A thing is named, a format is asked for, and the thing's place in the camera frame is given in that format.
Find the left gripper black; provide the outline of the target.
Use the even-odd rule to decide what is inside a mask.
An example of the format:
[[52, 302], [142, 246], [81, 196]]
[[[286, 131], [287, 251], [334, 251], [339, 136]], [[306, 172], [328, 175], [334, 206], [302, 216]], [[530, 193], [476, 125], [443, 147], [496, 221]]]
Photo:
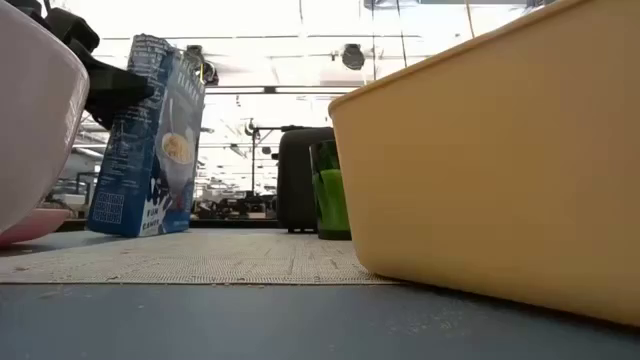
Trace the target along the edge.
[[110, 130], [118, 111], [136, 105], [154, 94], [147, 78], [96, 60], [93, 52], [98, 34], [81, 17], [52, 7], [51, 0], [5, 0], [66, 44], [89, 75], [85, 110], [104, 129]]

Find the blue cereal box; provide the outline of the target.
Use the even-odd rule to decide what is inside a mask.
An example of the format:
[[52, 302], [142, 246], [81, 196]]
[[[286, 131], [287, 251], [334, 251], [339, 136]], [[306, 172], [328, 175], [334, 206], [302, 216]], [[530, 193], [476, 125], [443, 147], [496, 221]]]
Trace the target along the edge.
[[134, 37], [127, 68], [153, 93], [115, 115], [89, 230], [145, 237], [188, 229], [205, 98], [201, 64], [164, 39]]

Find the pale pink bowl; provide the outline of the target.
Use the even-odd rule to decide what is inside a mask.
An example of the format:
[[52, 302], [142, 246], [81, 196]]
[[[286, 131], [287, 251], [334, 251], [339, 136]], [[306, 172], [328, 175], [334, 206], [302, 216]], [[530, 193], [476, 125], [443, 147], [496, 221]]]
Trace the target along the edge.
[[49, 30], [0, 0], [0, 234], [53, 187], [79, 128], [89, 75]]

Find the pink plate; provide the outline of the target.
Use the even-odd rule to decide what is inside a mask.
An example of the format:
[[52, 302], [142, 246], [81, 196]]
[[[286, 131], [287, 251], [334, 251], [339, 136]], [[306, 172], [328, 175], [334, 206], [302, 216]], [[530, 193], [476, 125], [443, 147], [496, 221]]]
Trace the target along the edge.
[[66, 209], [34, 209], [27, 217], [0, 234], [0, 247], [34, 240], [55, 232], [69, 217]]

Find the black round ceiling fixture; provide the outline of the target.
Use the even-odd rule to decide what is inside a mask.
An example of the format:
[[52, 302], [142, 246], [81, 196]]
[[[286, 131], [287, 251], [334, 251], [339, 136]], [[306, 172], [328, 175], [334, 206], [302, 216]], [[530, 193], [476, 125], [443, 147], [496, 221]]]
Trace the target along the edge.
[[217, 69], [213, 64], [205, 60], [201, 45], [188, 45], [184, 55], [190, 62], [193, 72], [202, 83], [211, 86], [219, 84]]
[[360, 71], [365, 63], [365, 56], [360, 44], [346, 44], [341, 55], [342, 64], [353, 71]]

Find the black light stand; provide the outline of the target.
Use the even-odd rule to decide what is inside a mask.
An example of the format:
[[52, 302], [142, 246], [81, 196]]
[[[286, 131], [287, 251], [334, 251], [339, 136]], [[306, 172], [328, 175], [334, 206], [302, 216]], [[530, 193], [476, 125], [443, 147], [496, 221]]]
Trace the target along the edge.
[[251, 136], [251, 193], [256, 194], [256, 147], [259, 144], [257, 140], [258, 133], [265, 130], [267, 134], [262, 137], [262, 140], [266, 139], [273, 131], [279, 130], [279, 127], [274, 126], [258, 126], [254, 123], [254, 119], [250, 118], [246, 125], [245, 133]]

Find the black overhead beam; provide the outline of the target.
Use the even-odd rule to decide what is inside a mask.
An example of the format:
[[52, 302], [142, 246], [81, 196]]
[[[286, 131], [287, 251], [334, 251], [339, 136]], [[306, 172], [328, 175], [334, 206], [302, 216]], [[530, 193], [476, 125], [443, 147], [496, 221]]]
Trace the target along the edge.
[[350, 86], [218, 86], [208, 87], [205, 90], [207, 95], [309, 95], [309, 94], [326, 94], [326, 95], [342, 95], [356, 90], [356, 87]]

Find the grey woven placemat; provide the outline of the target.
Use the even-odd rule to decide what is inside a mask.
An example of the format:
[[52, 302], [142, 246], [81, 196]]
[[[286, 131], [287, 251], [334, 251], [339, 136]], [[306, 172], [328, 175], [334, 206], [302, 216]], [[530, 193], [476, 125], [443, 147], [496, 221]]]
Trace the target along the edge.
[[53, 233], [0, 250], [0, 283], [379, 285], [349, 241], [267, 229], [142, 238]]

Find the black and chrome toaster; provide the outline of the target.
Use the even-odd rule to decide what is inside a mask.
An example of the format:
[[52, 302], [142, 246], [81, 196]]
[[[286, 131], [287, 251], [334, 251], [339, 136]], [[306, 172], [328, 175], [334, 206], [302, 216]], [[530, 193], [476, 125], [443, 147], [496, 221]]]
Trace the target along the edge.
[[288, 130], [280, 139], [276, 212], [289, 233], [317, 230], [310, 146], [333, 139], [331, 127]]

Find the green cup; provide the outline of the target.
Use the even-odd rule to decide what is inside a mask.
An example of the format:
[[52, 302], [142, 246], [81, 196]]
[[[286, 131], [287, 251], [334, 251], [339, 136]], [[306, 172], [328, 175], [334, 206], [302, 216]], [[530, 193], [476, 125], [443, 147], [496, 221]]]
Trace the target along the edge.
[[334, 140], [309, 147], [318, 237], [351, 240], [339, 156]]

